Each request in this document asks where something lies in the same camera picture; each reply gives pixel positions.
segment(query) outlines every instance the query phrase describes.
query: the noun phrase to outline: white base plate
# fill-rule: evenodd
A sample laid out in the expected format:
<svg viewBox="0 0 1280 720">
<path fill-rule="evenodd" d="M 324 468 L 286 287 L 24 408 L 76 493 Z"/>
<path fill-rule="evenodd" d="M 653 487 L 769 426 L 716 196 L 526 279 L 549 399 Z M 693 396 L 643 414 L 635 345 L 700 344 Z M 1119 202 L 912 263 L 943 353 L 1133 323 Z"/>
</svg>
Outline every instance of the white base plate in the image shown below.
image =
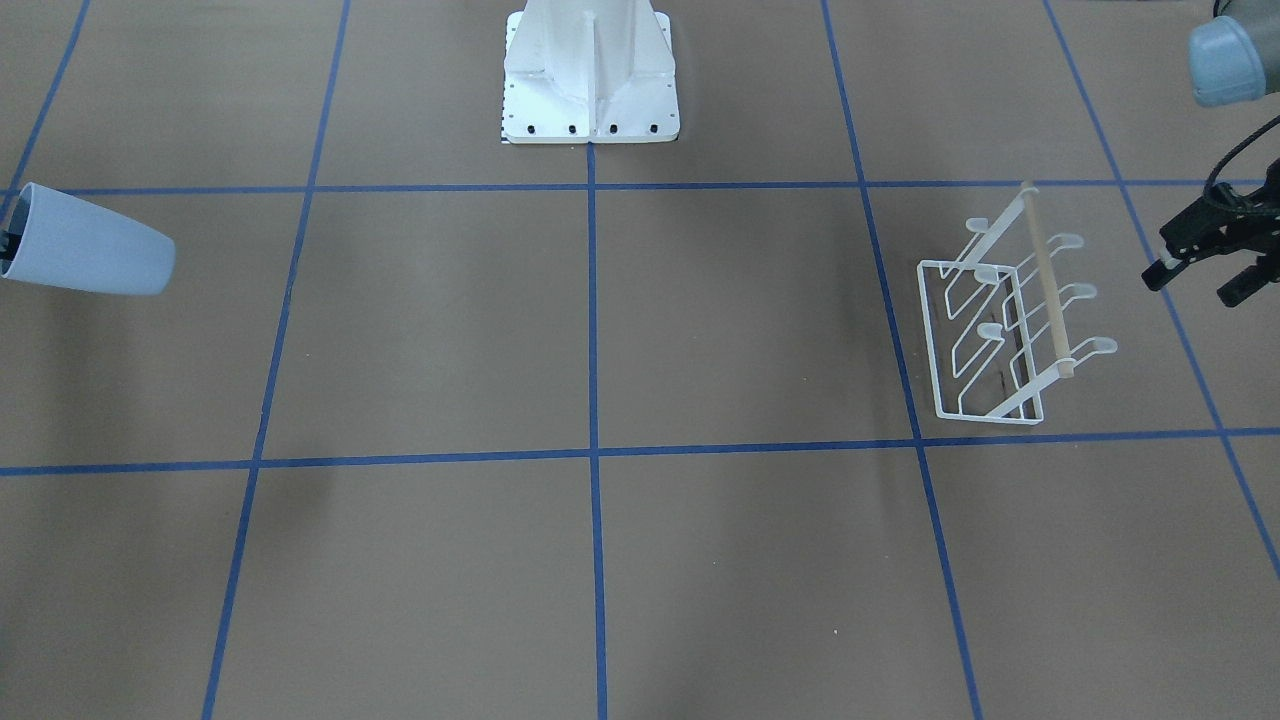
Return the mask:
<svg viewBox="0 0 1280 720">
<path fill-rule="evenodd" d="M 507 18 L 507 49 L 524 12 Z M 671 47 L 671 18 L 654 13 Z M 588 106 L 564 97 L 547 81 L 506 77 L 502 95 L 502 140 L 516 145 L 580 142 L 671 142 L 680 136 L 675 78 L 636 78 L 609 99 L 599 127 L 589 126 Z"/>
</svg>

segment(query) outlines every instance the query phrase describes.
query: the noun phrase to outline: white mounting bracket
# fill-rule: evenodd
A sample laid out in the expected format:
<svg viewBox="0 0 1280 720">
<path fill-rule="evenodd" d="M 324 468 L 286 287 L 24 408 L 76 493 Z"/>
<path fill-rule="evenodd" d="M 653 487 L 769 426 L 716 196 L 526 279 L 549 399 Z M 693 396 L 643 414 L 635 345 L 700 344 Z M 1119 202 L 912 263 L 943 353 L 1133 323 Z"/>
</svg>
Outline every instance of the white mounting bracket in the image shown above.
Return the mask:
<svg viewBox="0 0 1280 720">
<path fill-rule="evenodd" d="M 680 135 L 671 18 L 649 0 L 529 0 L 507 19 L 502 137 L 667 142 Z"/>
<path fill-rule="evenodd" d="M 1076 345 L 1068 340 L 1062 311 L 1076 300 L 1097 297 L 1098 291 L 1088 283 L 1057 284 L 1052 258 L 1083 247 L 1084 238 L 1070 233 L 1046 238 L 1036 206 L 1038 193 L 1037 187 L 1023 183 L 995 222 L 970 218 L 965 223 L 973 237 L 959 258 L 924 260 L 916 266 L 938 418 L 1034 425 L 1044 419 L 1044 388 L 1073 377 L 1089 357 L 1117 350 L 1110 337 Z M 1027 217 L 1032 254 L 1016 265 L 984 261 L 1021 215 Z M 1043 301 L 1028 309 L 1030 300 L 1024 291 L 1036 278 Z M 931 284 L 938 283 L 945 286 L 931 292 Z M 1050 352 L 1047 366 L 1037 364 L 1037 348 Z"/>
</svg>

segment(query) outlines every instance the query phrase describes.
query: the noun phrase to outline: gray surface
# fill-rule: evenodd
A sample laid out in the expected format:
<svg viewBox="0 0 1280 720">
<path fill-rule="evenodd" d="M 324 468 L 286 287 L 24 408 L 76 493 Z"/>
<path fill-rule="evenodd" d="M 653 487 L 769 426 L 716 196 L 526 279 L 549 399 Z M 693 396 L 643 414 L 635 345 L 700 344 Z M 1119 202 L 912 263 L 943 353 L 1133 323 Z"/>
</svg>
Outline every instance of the gray surface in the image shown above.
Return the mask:
<svg viewBox="0 0 1280 720">
<path fill-rule="evenodd" d="M 0 717 L 188 717 L 243 473 L 0 482 Z"/>
<path fill-rule="evenodd" d="M 1224 460 L 1216 439 L 929 451 L 988 716 L 1275 716 L 1280 583 Z"/>
<path fill-rule="evenodd" d="M 1226 311 L 1247 259 L 1193 268 L 1179 332 L 1125 202 L 1158 243 L 1276 108 L 1194 106 L 1207 1 L 1051 5 L 1123 178 L 1164 183 L 1128 193 L 1046 6 L 1012 0 L 832 0 L 841 73 L 820 1 L 659 1 L 684 135 L 598 149 L 595 179 L 810 184 L 495 188 L 591 177 L 581 146 L 498 142 L 520 5 L 351 3 L 332 76 L 338 0 L 93 0 L 20 169 L 81 4 L 3 4 L 3 177 L 96 187 L 178 270 L 155 299 L 0 283 L 0 716 L 1280 706 L 1242 492 L 1276 537 L 1280 291 Z M 1073 334 L 1120 354 L 1037 428 L 942 423 L 915 263 L 1025 177 L 1068 183 L 1046 225 L 1088 238 L 1061 275 L 1101 293 Z"/>
<path fill-rule="evenodd" d="M 221 717 L 593 717 L 584 461 L 264 473 Z"/>
<path fill-rule="evenodd" d="M 611 716 L 968 714 L 914 452 L 602 473 Z"/>
</svg>

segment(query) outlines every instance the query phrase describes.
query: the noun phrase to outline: black cable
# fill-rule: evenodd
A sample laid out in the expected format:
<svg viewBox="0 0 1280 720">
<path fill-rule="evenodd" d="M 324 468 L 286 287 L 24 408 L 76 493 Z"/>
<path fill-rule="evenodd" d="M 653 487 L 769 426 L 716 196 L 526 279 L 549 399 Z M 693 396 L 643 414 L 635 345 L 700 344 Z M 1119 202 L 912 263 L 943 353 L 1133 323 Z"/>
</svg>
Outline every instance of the black cable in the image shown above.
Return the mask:
<svg viewBox="0 0 1280 720">
<path fill-rule="evenodd" d="M 1267 132 L 1270 132 L 1271 128 L 1274 128 L 1276 126 L 1280 126 L 1280 115 L 1276 115 L 1276 117 L 1271 118 L 1270 120 L 1267 120 L 1267 124 L 1265 124 L 1265 126 L 1260 127 L 1258 129 L 1253 131 L 1253 135 L 1251 135 L 1249 137 L 1245 137 L 1243 142 L 1240 142 L 1239 145 L 1236 145 L 1235 147 L 1233 147 L 1231 151 L 1228 152 L 1225 158 L 1222 158 L 1221 160 L 1219 160 L 1217 165 L 1213 165 L 1213 172 L 1211 172 L 1208 174 L 1208 179 L 1204 181 L 1204 191 L 1203 191 L 1204 202 L 1210 208 L 1215 208 L 1217 210 L 1222 210 L 1222 211 L 1226 211 L 1226 213 L 1235 213 L 1236 215 L 1249 215 L 1249 217 L 1260 217 L 1260 215 L 1275 217 L 1276 215 L 1275 208 L 1272 208 L 1270 210 L 1267 210 L 1267 209 L 1258 209 L 1258 208 L 1254 208 L 1254 209 L 1249 209 L 1249 208 L 1233 208 L 1230 205 L 1220 202 L 1217 199 L 1215 199 L 1212 196 L 1213 186 L 1217 184 L 1217 176 L 1219 176 L 1219 173 L 1222 172 L 1222 168 L 1225 168 L 1228 163 L 1230 163 L 1231 160 L 1234 160 L 1236 155 L 1239 155 L 1242 151 L 1244 151 L 1245 147 L 1253 145 L 1253 141 L 1256 141 L 1257 138 L 1262 137 L 1263 135 L 1266 135 Z"/>
</svg>

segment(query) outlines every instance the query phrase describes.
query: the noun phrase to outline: white wire rack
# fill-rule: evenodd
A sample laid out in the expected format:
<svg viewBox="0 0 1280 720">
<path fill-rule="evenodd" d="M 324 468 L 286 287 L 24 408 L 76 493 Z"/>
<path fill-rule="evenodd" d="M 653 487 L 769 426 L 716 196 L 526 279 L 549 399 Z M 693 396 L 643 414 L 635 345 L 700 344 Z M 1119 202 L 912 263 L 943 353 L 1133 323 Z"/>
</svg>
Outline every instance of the white wire rack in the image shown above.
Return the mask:
<svg viewBox="0 0 1280 720">
<path fill-rule="evenodd" d="M 1023 183 L 996 220 L 970 218 L 973 233 L 955 260 L 924 260 L 916 266 L 920 310 L 929 351 L 933 404 L 940 418 L 1033 425 L 1044 420 L 1041 392 L 1094 355 L 1117 350 L 1108 337 L 1075 345 L 1064 311 L 1097 297 L 1088 283 L 1057 284 L 1052 259 L 1084 246 L 1078 234 L 1044 238 L 1036 208 L 1039 190 Z M 1027 217 L 1033 251 L 1016 265 L 983 259 L 1020 218 Z M 1039 279 L 1043 300 L 1028 309 L 1027 286 Z M 1052 360 L 1041 366 L 1037 345 L 1051 341 Z"/>
</svg>

